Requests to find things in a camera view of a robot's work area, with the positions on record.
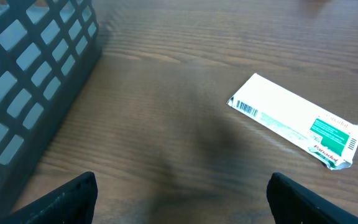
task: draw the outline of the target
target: wooden table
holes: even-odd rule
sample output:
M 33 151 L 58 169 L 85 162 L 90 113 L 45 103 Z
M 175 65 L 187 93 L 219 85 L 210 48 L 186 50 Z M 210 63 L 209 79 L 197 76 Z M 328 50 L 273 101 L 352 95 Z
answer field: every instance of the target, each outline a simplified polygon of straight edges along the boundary
M 104 54 L 18 209 L 96 174 L 94 223 L 273 223 L 282 172 L 358 216 L 330 171 L 225 105 L 255 72 L 358 124 L 358 1 L 94 0 Z

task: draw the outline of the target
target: green label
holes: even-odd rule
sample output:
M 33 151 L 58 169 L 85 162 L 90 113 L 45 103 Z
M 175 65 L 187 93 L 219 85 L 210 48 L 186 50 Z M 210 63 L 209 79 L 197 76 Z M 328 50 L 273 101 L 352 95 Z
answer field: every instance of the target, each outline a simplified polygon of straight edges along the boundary
M 321 140 L 321 144 L 323 146 L 326 146 L 329 150 L 340 156 L 342 155 L 342 151 L 345 148 L 347 140 L 349 139 L 348 134 L 331 126 L 321 119 L 316 119 L 310 130 L 323 137 Z

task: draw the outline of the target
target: plastic crate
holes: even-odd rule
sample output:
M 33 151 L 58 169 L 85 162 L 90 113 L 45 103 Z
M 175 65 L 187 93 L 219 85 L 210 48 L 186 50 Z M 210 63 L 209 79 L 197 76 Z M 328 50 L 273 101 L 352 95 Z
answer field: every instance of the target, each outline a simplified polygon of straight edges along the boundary
M 0 218 L 100 56 L 90 0 L 0 0 Z

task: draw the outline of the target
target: black plastic object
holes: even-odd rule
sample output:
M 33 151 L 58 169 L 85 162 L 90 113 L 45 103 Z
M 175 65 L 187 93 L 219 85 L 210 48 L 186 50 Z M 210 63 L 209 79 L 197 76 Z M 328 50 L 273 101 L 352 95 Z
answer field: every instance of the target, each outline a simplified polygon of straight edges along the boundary
M 349 223 L 358 217 L 346 212 L 281 173 L 274 173 L 267 186 L 267 200 L 278 224 Z
M 0 217 L 95 66 L 90 0 L 0 0 Z
M 0 224 L 90 224 L 97 197 L 94 174 L 86 172 L 2 219 Z

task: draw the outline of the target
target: table surface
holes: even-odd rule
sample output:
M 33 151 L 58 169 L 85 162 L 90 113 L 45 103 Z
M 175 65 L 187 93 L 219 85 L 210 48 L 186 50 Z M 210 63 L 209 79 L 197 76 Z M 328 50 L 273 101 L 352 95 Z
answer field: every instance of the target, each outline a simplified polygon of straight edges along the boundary
M 331 171 L 225 105 L 255 72 L 358 124 L 358 1 L 94 0 L 104 52 L 15 209 L 96 174 L 94 223 L 273 223 L 281 172 L 358 216 Z

